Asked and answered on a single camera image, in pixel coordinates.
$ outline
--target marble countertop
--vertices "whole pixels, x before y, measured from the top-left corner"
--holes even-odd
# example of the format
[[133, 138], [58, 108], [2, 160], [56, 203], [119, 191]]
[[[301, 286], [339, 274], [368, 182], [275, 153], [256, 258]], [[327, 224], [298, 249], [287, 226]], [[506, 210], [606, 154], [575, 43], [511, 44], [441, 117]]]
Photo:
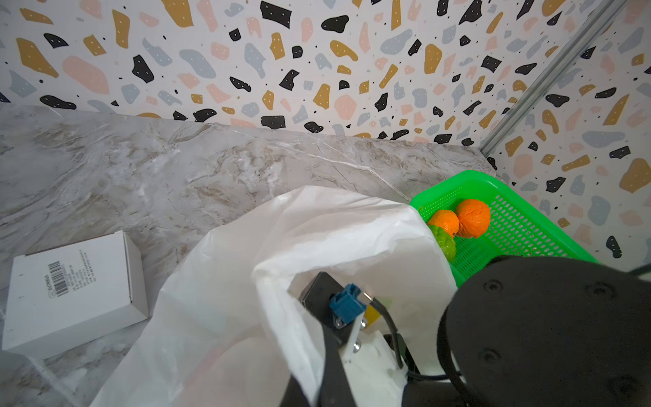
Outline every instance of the marble countertop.
[[[0, 324], [12, 258], [125, 230], [150, 310], [214, 227], [304, 185], [408, 202], [475, 148], [0, 104]], [[0, 353], [0, 406], [88, 406], [146, 321], [46, 360]]]

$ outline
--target orange fruit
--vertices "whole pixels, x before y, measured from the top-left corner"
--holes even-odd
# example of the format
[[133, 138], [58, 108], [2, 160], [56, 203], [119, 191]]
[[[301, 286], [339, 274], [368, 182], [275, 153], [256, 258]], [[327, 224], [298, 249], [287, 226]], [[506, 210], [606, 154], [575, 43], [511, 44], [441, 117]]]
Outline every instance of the orange fruit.
[[459, 231], [459, 218], [451, 210], [437, 210], [427, 224], [440, 227], [452, 237]]
[[459, 217], [459, 236], [478, 238], [486, 233], [490, 226], [490, 208], [482, 201], [466, 199], [456, 207]]

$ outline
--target patterned wall panel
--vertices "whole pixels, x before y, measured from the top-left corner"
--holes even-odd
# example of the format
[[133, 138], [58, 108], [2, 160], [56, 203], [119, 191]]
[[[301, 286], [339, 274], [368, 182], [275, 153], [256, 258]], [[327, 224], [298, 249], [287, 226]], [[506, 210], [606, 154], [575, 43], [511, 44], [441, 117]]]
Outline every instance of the patterned wall panel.
[[598, 0], [21, 0], [2, 101], [478, 145]]
[[651, 262], [651, 1], [626, 8], [489, 157], [522, 197], [620, 270]]

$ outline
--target white box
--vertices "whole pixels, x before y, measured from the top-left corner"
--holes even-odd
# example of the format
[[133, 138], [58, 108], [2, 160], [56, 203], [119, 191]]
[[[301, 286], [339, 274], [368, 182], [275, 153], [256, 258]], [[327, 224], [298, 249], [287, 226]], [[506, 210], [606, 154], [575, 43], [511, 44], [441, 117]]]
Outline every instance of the white box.
[[14, 258], [2, 349], [45, 359], [148, 316], [140, 251], [119, 231]]

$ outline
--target gray metal corner trim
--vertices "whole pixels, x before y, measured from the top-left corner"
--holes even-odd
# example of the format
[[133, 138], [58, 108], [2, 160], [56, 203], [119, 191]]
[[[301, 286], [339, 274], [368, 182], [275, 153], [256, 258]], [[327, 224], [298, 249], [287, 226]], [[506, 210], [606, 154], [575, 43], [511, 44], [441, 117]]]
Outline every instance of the gray metal corner trim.
[[585, 23], [529, 86], [515, 106], [506, 112], [505, 117], [500, 120], [493, 131], [481, 142], [479, 150], [484, 157], [488, 157], [493, 152], [508, 132], [545, 95], [549, 88], [556, 82], [556, 79], [602, 33], [606, 25], [617, 15], [625, 4], [626, 0], [603, 0], [590, 14]]

